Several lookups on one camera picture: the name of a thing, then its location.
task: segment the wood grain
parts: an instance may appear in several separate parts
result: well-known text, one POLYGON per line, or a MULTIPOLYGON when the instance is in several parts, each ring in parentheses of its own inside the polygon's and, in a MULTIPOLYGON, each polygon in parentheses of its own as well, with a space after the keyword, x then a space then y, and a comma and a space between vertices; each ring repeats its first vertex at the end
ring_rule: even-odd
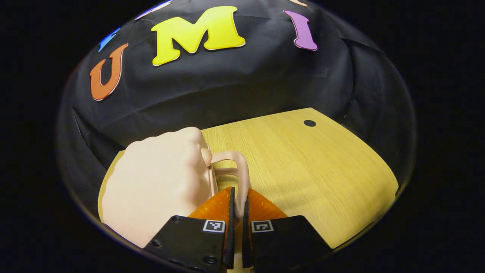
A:
MULTIPOLYGON (((312 108, 202 130, 212 153, 237 150, 252 187, 289 216, 304 215, 332 248, 383 214, 398 184, 365 142, 312 108), (305 120, 316 122, 309 127, 305 120)), ((214 164, 235 167, 232 161, 214 164)), ((237 177, 218 179, 219 189, 237 177)))

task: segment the black background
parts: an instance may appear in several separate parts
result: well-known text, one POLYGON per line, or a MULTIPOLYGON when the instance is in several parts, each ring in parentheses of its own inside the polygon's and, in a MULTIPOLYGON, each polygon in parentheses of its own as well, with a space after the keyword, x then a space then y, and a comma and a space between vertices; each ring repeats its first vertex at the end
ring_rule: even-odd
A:
MULTIPOLYGON (((415 173, 391 211, 322 271, 477 272, 484 252, 478 88, 478 1, 329 0, 406 79, 418 115, 415 173)), ((17 2, 3 8, 7 271, 162 271, 91 225, 55 166, 53 126, 63 85, 106 35, 156 1, 17 2)))

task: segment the letter i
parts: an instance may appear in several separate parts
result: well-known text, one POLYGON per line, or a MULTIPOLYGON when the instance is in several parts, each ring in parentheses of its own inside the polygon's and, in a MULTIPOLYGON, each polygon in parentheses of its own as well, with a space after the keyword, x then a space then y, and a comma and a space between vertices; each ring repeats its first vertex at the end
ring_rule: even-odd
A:
POLYGON ((293 26, 295 26, 295 45, 302 49, 317 50, 318 46, 313 41, 310 28, 308 27, 308 18, 293 11, 284 10, 283 12, 291 18, 293 26))

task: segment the foam letter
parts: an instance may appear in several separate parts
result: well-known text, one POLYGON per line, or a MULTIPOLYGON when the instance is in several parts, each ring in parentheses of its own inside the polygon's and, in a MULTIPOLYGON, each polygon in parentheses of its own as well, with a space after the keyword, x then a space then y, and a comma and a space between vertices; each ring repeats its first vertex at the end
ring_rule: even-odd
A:
POLYGON ((161 8, 164 8, 164 7, 168 6, 168 4, 170 4, 171 2, 172 2, 172 0, 165 1, 165 2, 163 2, 163 3, 161 3, 161 4, 159 4, 158 6, 156 6, 156 7, 152 8, 152 9, 149 9, 149 10, 145 11, 144 13, 142 13, 141 15, 139 15, 139 16, 138 16, 138 17, 135 19, 135 21, 136 21, 136 20, 138 20, 138 19, 140 19, 140 18, 142 18, 142 17, 144 17, 144 16, 145 16, 145 15, 147 15, 147 14, 150 14, 150 13, 152 13, 152 12, 154 12, 154 11, 158 11, 159 9, 161 9, 161 8))
POLYGON ((180 51, 174 49, 172 39, 188 53, 195 53, 206 31, 209 38, 204 47, 208 50, 243 46, 246 41, 238 35, 234 25, 233 13, 236 10, 231 6, 210 8, 195 24, 180 17, 158 23, 151 29, 157 32, 157 56, 153 59, 153 65, 160 66, 178 59, 180 51))
POLYGON ((295 45, 302 49, 315 51, 318 49, 317 44, 313 41, 311 37, 310 28, 308 27, 308 18, 293 11, 285 10, 286 13, 292 20, 293 26, 296 30, 295 45))
POLYGON ((91 77, 91 96, 93 96, 93 99, 96 101, 106 98, 118 85, 121 78, 123 51, 127 46, 128 44, 124 44, 111 53, 111 77, 105 85, 101 83, 101 68, 106 62, 106 59, 100 61, 93 70, 91 70, 91 73, 89 73, 89 76, 91 77))
POLYGON ((301 5, 301 6, 308 7, 308 5, 307 5, 307 4, 305 4, 305 3, 301 3, 301 2, 300 2, 300 1, 298 1, 298 0, 290 0, 290 1, 291 1, 291 2, 293 2, 293 3, 295 3, 295 4, 299 4, 299 5, 301 5))
POLYGON ((108 35, 106 38, 104 38, 100 43, 99 43, 99 50, 97 51, 98 53, 101 51, 101 49, 104 48, 104 46, 106 46, 107 43, 109 43, 111 41, 111 39, 113 39, 113 37, 116 35, 116 33, 120 30, 120 28, 116 29, 115 31, 113 31, 113 33, 111 33, 110 35, 108 35))

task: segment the yellow letter m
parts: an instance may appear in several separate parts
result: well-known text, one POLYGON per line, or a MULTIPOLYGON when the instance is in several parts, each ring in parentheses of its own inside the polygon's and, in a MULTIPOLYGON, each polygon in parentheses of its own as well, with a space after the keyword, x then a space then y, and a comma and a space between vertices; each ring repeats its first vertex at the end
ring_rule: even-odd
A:
POLYGON ((172 39, 188 53, 195 53, 206 31, 209 38, 204 47, 208 50, 245 45, 245 39, 238 35, 234 25, 232 15, 236 10, 236 7, 231 6, 214 7, 206 10, 195 24, 180 17, 156 24, 151 29, 157 32, 157 56, 153 59, 153 65, 160 66, 180 56, 180 50, 174 49, 172 39))

